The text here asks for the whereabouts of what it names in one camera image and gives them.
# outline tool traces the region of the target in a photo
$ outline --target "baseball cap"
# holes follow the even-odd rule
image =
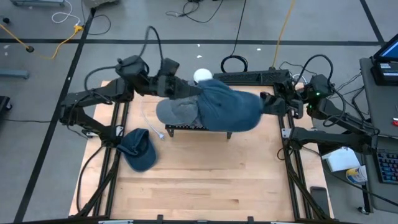
[[[124,154],[126,162],[137,172],[149,170],[157,160],[148,129],[137,128],[131,131],[122,138],[116,149]]]
[[[188,84],[196,86],[193,81]],[[156,116],[164,124],[201,126],[197,101],[197,96],[162,100],[156,106]]]
[[[198,83],[203,92],[198,95],[202,125],[210,131],[249,131],[257,126],[262,115],[262,102],[252,93],[232,90],[219,80]]]

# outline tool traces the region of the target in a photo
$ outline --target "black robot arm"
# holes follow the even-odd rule
[[[303,105],[308,104],[307,114],[311,118],[328,120],[350,131],[348,134],[330,134],[300,127],[283,129],[283,138],[292,149],[301,149],[310,142],[321,145],[322,154],[342,146],[363,154],[371,154],[377,148],[378,130],[372,124],[339,110],[327,99],[335,92],[324,75],[313,76],[310,83],[299,90],[294,90],[292,83],[291,79],[276,83],[276,96],[264,92],[260,94],[264,114],[284,116],[292,113],[294,118],[300,119],[303,116]]]
[[[179,64],[165,58],[154,77],[149,77],[149,67],[140,57],[134,55],[118,59],[114,67],[120,76],[106,86],[78,93],[69,93],[61,102],[60,122],[67,126],[79,125],[88,137],[98,135],[104,146],[114,147],[123,137],[124,127],[105,126],[89,117],[84,107],[106,103],[127,103],[133,100],[134,92],[144,96],[153,95],[170,99],[198,95],[201,89],[188,85],[187,81],[175,76]]]

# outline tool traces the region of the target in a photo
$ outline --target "wooden platform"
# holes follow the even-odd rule
[[[234,89],[272,93],[272,88],[265,86]],[[141,100],[147,119],[166,135],[165,141],[144,121]],[[276,157],[282,147],[276,116],[262,116],[256,128],[234,133],[230,140],[225,133],[205,131],[175,131],[174,138],[170,138],[155,114],[160,100],[162,98],[136,94],[130,104],[126,132],[147,128],[156,146],[158,161],[151,170],[137,173],[122,157],[111,218],[154,220],[163,214],[165,220],[238,221],[247,220],[248,216],[256,221],[294,220],[285,164]],[[98,105],[94,118],[109,124],[112,112],[113,106]],[[295,120],[295,124],[312,127],[307,115]],[[99,139],[88,141],[83,164],[99,145]],[[307,147],[318,150],[314,144]],[[97,188],[103,153],[104,150],[91,161],[84,173],[81,206]],[[327,188],[320,158],[307,151],[301,155],[308,189],[311,186]],[[304,217],[298,189],[297,192]],[[103,195],[102,212],[107,194]],[[70,214],[74,213],[75,198],[70,210]]]

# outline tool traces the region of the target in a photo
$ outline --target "concrete floor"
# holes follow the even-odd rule
[[[82,18],[80,0],[70,0],[73,14]],[[109,5],[97,10],[96,15],[106,14],[112,21],[111,30],[104,35],[89,35],[74,72],[69,92],[81,91],[85,75],[94,68],[114,65],[116,58],[138,54],[140,44],[90,44],[93,39],[101,40],[142,40],[145,28],[154,26],[161,39],[193,40],[190,44],[175,41],[176,44],[163,45],[165,57],[178,61],[181,66],[178,76],[191,78],[198,68],[208,68],[220,72],[221,60],[233,49],[231,44],[203,44],[202,40],[234,40],[238,29],[243,0],[226,0],[213,20],[207,24],[197,24],[187,18],[165,15],[165,11],[180,11],[184,0],[145,1],[122,0],[119,5]],[[397,32],[395,21],[398,15],[395,0],[366,0],[384,40],[389,40]],[[209,18],[218,2],[205,0],[194,15],[197,19]],[[246,5],[240,40],[277,40],[290,1],[250,0]],[[89,10],[84,7],[88,17]],[[54,24],[51,15],[57,11],[68,11],[58,6],[28,4],[13,6],[9,1],[0,2],[0,15],[11,19],[10,30],[20,38],[35,39],[31,44],[37,52],[51,55],[56,44],[46,44],[49,39],[64,39],[73,32],[76,20],[69,18],[62,24]],[[98,18],[93,21],[90,32],[101,32],[106,21]],[[35,54],[28,54],[19,44],[5,41],[9,36],[0,30],[0,67],[26,69],[30,71],[28,80],[0,78],[0,95],[10,96],[14,105],[7,116],[9,119],[36,119],[50,121],[65,83],[77,44],[65,44],[53,61],[42,60]],[[304,64],[314,54],[325,54],[335,66],[332,81],[339,85],[359,72],[359,59],[374,54],[379,46],[376,35],[369,23],[360,0],[300,0],[296,2],[290,21],[286,26],[283,40],[321,41],[291,42],[282,45],[277,65],[283,61]],[[249,70],[266,70],[272,63],[275,45],[238,45],[235,54],[246,57]],[[149,45],[144,55],[152,74],[159,67],[159,54],[156,45]],[[299,68],[284,66],[293,73]],[[226,70],[240,71],[241,65],[232,61],[226,63]],[[317,73],[328,73],[328,65],[316,60],[308,66]],[[90,80],[90,86],[98,86],[102,80],[116,78],[112,71],[100,72]],[[341,92],[359,88],[362,79],[345,87]],[[334,99],[341,106],[339,99]],[[367,111],[364,94],[358,98],[363,111]],[[348,111],[355,114],[352,108]],[[322,123],[315,121],[319,129]],[[40,148],[42,147],[49,124],[11,123],[3,121],[0,126],[0,223],[13,222],[25,188],[32,173]],[[329,132],[341,132],[340,128],[329,128]],[[64,126],[57,124],[50,142],[47,156],[35,186],[32,198],[24,216],[24,221],[67,217],[78,171],[80,169],[86,141]],[[356,211],[362,206],[362,193],[333,177],[326,175],[335,217],[346,222],[393,223],[397,214],[377,211],[365,216]]]

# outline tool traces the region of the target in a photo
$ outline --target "keyboard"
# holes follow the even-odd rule
[[[377,164],[381,183],[398,184],[398,154],[379,151]]]
[[[214,78],[227,85],[272,85],[289,78],[288,70],[216,73]]]

